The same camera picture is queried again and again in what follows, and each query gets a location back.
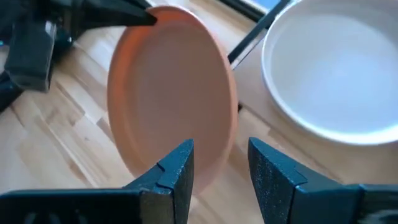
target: white ceramic bowl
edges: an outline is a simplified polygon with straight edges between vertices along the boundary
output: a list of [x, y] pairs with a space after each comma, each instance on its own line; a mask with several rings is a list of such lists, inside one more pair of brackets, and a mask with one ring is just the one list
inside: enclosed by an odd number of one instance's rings
[[262, 50], [277, 105], [338, 142], [398, 140], [398, 1], [302, 0], [279, 14]]

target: terracotta plate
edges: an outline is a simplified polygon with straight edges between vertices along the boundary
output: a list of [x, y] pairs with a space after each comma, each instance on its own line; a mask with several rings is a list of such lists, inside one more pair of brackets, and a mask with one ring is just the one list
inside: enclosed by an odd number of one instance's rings
[[194, 15], [172, 6], [149, 12], [156, 25], [126, 29], [112, 58], [111, 129], [133, 175], [194, 139], [197, 194], [226, 162], [234, 140], [238, 101], [231, 67]]

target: wooden table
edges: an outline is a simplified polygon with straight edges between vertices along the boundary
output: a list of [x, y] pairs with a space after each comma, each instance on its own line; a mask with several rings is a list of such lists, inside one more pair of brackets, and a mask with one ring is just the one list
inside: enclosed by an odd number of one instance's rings
[[[193, 12], [227, 52], [254, 26], [217, 1], [153, 3]], [[120, 187], [134, 180], [114, 145], [106, 107], [109, 63], [123, 30], [86, 32], [55, 68], [49, 93], [26, 91], [0, 114], [0, 193]], [[0, 71], [6, 54], [7, 49], [0, 48]], [[211, 186], [192, 198], [190, 223], [263, 223], [244, 153], [248, 136], [257, 132], [247, 115], [239, 120], [237, 145], [228, 165]]]
[[264, 39], [254, 44], [234, 69], [238, 96], [241, 104], [268, 124], [279, 142], [284, 142], [283, 151], [345, 184], [398, 184], [398, 142], [373, 147], [337, 144], [300, 128], [275, 106], [262, 80], [263, 43]]

